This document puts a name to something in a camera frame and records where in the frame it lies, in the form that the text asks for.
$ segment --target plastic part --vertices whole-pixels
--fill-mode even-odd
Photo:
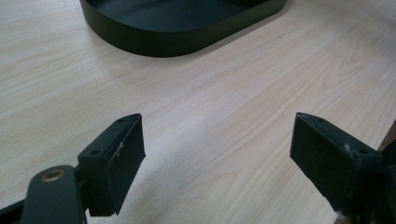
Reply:
[[[385,169],[385,198],[389,204],[388,223],[396,222],[396,141],[389,144],[384,152],[384,169]]]
[[[83,222],[85,213],[72,166],[55,166],[35,175],[24,201],[21,224]]]
[[[22,216],[24,200],[13,203],[0,210],[0,223],[19,224]]]
[[[80,0],[108,43],[151,57],[193,53],[276,14],[286,0]]]
[[[382,168],[380,152],[325,119],[297,113],[290,156],[334,211],[366,210]]]
[[[118,214],[142,160],[142,116],[118,119],[79,155],[79,174],[87,181],[83,194],[92,217]]]

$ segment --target wooden table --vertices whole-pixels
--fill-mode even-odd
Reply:
[[[79,1],[0,2],[0,207],[113,120],[143,115],[147,157],[119,216],[89,223],[333,223],[289,158],[298,111],[377,148],[396,119],[396,1],[289,0],[188,56],[116,49]]]

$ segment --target screw hole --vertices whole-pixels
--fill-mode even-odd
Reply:
[[[43,176],[41,176],[41,181],[43,182],[51,182],[54,180],[57,180],[59,178],[61,178],[64,175],[64,170],[51,170],[49,172],[47,172],[46,174],[44,174]]]
[[[99,150],[94,150],[90,154],[91,154],[91,156],[97,156],[97,155],[100,154],[100,151]]]
[[[360,154],[368,154],[368,152],[366,150],[363,150],[363,149],[359,149],[358,152]]]

